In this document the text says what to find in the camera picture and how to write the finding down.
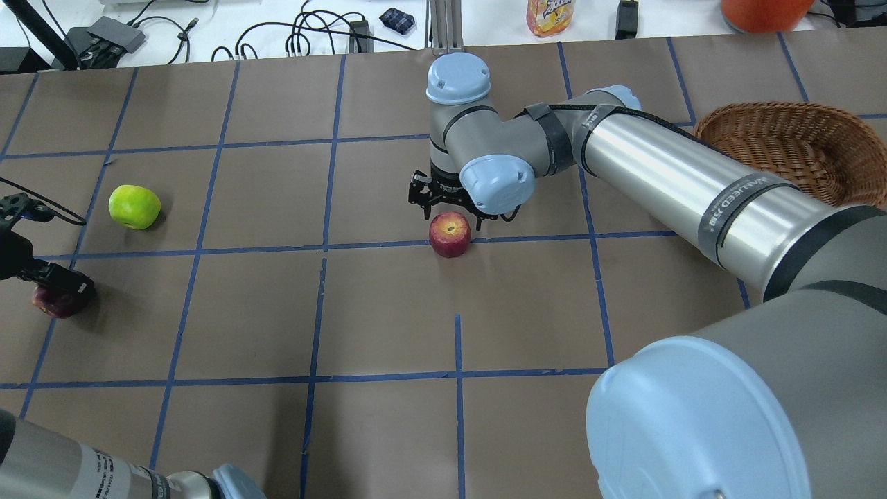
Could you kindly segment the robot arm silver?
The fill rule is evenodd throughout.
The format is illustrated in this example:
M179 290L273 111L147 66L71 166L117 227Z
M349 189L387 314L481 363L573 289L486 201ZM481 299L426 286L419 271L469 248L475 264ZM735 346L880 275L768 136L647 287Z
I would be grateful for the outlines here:
M2 278L35 282L78 312L95 295L91 278L33 255L29 240L2 233ZM263 498L263 490L232 464L205 475L162 475L94 446L1 413L3 498Z
M513 214L569 167L648 211L662 236L609 237L603 265L679 256L762 294L663 333L598 377L586 439L604 498L884 498L885 211L833 207L641 110L630 89L510 120L484 60L430 65L432 202Z

